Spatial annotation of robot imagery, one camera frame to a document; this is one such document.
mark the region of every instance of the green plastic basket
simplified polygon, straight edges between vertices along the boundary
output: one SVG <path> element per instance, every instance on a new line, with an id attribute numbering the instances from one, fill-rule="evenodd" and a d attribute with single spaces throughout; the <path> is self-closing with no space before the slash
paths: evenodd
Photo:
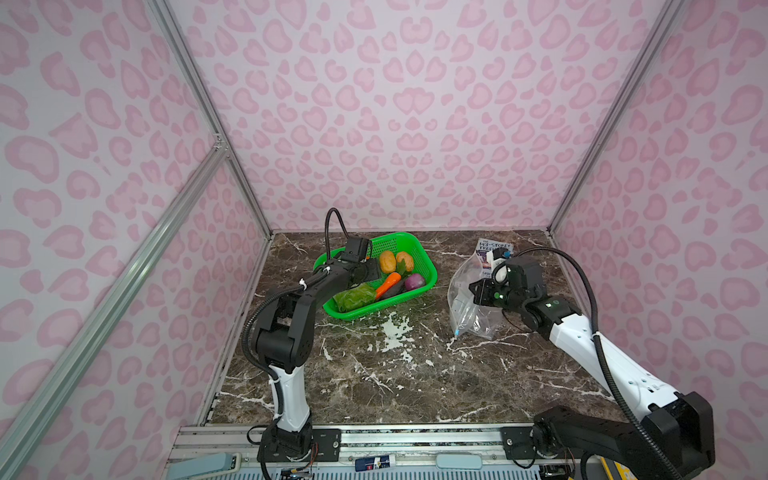
<path id="1" fill-rule="evenodd" d="M 392 298 L 381 300 L 380 302 L 371 303 L 370 305 L 366 305 L 362 308 L 358 308 L 357 310 L 353 310 L 347 313 L 339 312 L 336 309 L 336 301 L 332 298 L 331 300 L 328 300 L 325 305 L 323 305 L 323 308 L 333 318 L 341 320 L 352 320 L 373 312 L 378 312 L 379 310 L 385 309 L 388 306 L 397 305 L 398 303 L 403 303 L 406 300 L 410 300 L 411 298 L 416 298 L 417 296 L 434 287 L 435 283 L 437 283 L 437 269 L 435 268 L 435 265 L 429 259 L 429 256 L 427 256 L 427 253 L 424 251 L 424 247 L 422 247 L 419 239 L 410 233 L 389 233 L 387 235 L 382 235 L 381 237 L 371 239 L 371 242 L 373 243 L 372 259 L 375 261 L 378 261 L 380 253 L 385 250 L 389 250 L 395 255 L 397 255 L 398 252 L 408 252 L 410 256 L 413 257 L 413 273 L 421 273 L 421 275 L 424 277 L 424 280 L 426 281 L 426 285 L 421 288 L 417 288 L 416 290 L 400 293 L 399 295 L 395 295 Z M 331 250 L 331 257 L 336 255 L 336 253 L 340 252 L 341 250 L 344 249 L 337 248 L 335 250 Z M 314 268 L 317 268 L 319 265 L 322 265 L 325 262 L 326 254 L 320 255 L 320 257 L 315 261 Z M 384 280 L 387 276 L 388 275 L 383 274 L 382 277 L 378 280 L 369 283 L 373 288 L 378 288 L 382 283 L 384 283 Z"/>

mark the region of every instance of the black mounting plate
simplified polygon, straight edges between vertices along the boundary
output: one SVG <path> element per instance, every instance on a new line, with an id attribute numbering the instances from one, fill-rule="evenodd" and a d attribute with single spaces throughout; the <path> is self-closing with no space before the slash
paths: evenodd
<path id="1" fill-rule="evenodd" d="M 339 449 L 341 447 L 340 429 L 312 429 L 312 441 L 317 443 L 317 458 L 315 462 L 338 462 Z M 285 452 L 278 451 L 276 442 L 261 442 L 259 448 L 263 450 L 267 462 L 287 463 L 293 462 Z M 303 459 L 302 462 L 308 462 L 309 459 Z"/>
<path id="2" fill-rule="evenodd" d="M 499 431 L 507 460 L 541 459 L 531 443 L 531 427 L 501 427 Z M 571 449 L 571 452 L 575 458 L 581 458 L 580 449 Z M 559 452 L 555 458 L 565 458 L 565 452 Z"/>

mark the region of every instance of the wall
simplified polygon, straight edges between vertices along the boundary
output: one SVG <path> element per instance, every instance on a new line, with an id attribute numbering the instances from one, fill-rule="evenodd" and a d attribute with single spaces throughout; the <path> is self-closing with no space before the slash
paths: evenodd
<path id="1" fill-rule="evenodd" d="M 661 0 L 171 0 L 270 226 L 543 227 Z"/>
<path id="2" fill-rule="evenodd" d="M 213 139 L 141 0 L 0 8 L 1 435 Z"/>
<path id="3" fill-rule="evenodd" d="M 556 236 L 602 331 L 712 402 L 710 480 L 768 468 L 767 22 L 765 2 L 693 2 Z"/>
<path id="4" fill-rule="evenodd" d="M 235 185 L 222 166 L 22 478 L 162 471 L 178 428 L 201 408 L 265 244 Z"/>

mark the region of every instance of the carrot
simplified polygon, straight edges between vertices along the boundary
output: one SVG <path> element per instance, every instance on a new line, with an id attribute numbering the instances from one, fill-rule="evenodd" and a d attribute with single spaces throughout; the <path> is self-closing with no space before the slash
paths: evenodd
<path id="1" fill-rule="evenodd" d="M 389 274 L 388 277 L 386 277 L 386 280 L 384 280 L 384 283 L 376 289 L 376 299 L 378 300 L 381 295 L 384 295 L 384 292 L 392 288 L 395 283 L 398 283 L 402 276 L 397 272 L 392 272 Z"/>

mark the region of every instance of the plastic bag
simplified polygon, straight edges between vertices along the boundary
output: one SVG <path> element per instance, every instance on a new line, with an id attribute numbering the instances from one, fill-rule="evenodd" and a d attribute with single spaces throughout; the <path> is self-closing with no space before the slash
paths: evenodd
<path id="1" fill-rule="evenodd" d="M 474 333 L 484 339 L 493 339 L 504 323 L 502 309 L 497 306 L 475 305 L 475 296 L 469 291 L 469 284 L 482 278 L 483 267 L 480 258 L 472 255 L 456 270 L 448 287 L 451 327 L 453 334 Z"/>
<path id="2" fill-rule="evenodd" d="M 368 283 L 361 283 L 355 288 L 337 293 L 333 299 L 336 301 L 336 309 L 341 313 L 351 312 L 373 303 L 376 300 L 376 290 Z"/>

